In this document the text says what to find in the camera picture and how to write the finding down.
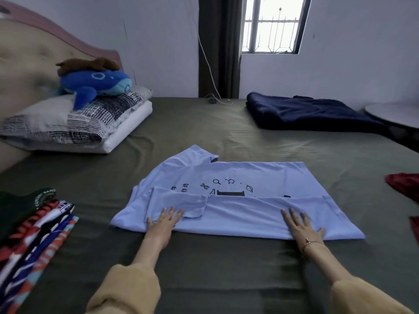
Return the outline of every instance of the white cable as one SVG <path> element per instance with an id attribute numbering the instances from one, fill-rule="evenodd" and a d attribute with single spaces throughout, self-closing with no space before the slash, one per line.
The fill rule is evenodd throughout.
<path id="1" fill-rule="evenodd" d="M 220 97 L 220 99 L 222 99 L 221 96 L 220 96 L 220 94 L 219 94 L 219 92 L 218 92 L 218 90 L 217 90 L 217 86 L 215 85 L 214 78 L 212 77 L 211 66 L 210 66 L 210 64 L 208 62 L 207 56 L 205 55 L 204 48 L 202 47 L 202 44 L 201 44 L 201 39 L 199 38 L 199 34 L 198 34 L 198 41 L 199 41 L 199 45 L 201 46 L 202 53 L 204 54 L 205 61 L 207 62 L 208 69 L 209 69 L 209 74 L 211 75 L 211 80 L 212 80 L 212 84 L 214 85 L 214 89 L 215 89 L 216 93 L 218 94 L 218 97 Z M 207 96 L 210 96 L 210 95 L 212 95 L 215 100 L 219 101 L 223 105 L 233 105 L 233 103 L 234 103 L 230 99 L 227 99 L 227 100 L 230 101 L 231 103 L 222 102 L 221 100 L 218 100 L 217 97 L 214 94 L 212 94 L 212 93 L 211 94 L 207 94 L 204 98 L 206 98 Z"/>

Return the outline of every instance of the navy blue blanket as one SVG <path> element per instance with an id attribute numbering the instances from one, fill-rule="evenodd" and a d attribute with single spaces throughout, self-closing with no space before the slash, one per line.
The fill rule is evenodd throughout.
<path id="1" fill-rule="evenodd" d="M 271 97 L 251 92 L 246 106 L 257 125 L 269 130 L 370 132 L 388 128 L 337 100 L 294 96 Z"/>

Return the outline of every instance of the light blue t-shirt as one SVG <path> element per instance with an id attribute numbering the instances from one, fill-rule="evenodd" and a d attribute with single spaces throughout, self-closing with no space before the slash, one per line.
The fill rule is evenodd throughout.
<path id="1" fill-rule="evenodd" d="M 194 145 L 158 165 L 134 187 L 111 225 L 145 232 L 163 207 L 184 209 L 175 230 L 199 234 L 292 239 L 282 208 L 305 211 L 325 240 L 364 234 L 338 208 L 302 162 L 214 162 Z"/>

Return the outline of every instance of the headboard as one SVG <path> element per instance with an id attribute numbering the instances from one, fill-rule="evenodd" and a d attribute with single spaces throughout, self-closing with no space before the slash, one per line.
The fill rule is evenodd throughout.
<path id="1" fill-rule="evenodd" d="M 93 47 L 51 20 L 0 0 L 0 121 L 44 100 L 59 86 L 56 63 L 68 58 L 107 57 L 117 51 Z M 0 172 L 30 152 L 0 142 Z"/>

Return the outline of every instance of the black and white patterned pillow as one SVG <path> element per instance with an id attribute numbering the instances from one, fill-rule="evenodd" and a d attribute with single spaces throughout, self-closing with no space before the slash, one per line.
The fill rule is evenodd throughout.
<path id="1" fill-rule="evenodd" d="M 72 110 L 73 95 L 40 101 L 4 119 L 0 137 L 64 144 L 99 144 L 128 116 L 149 100 L 152 90 L 135 87 L 119 96 L 97 97 L 81 110 Z"/>

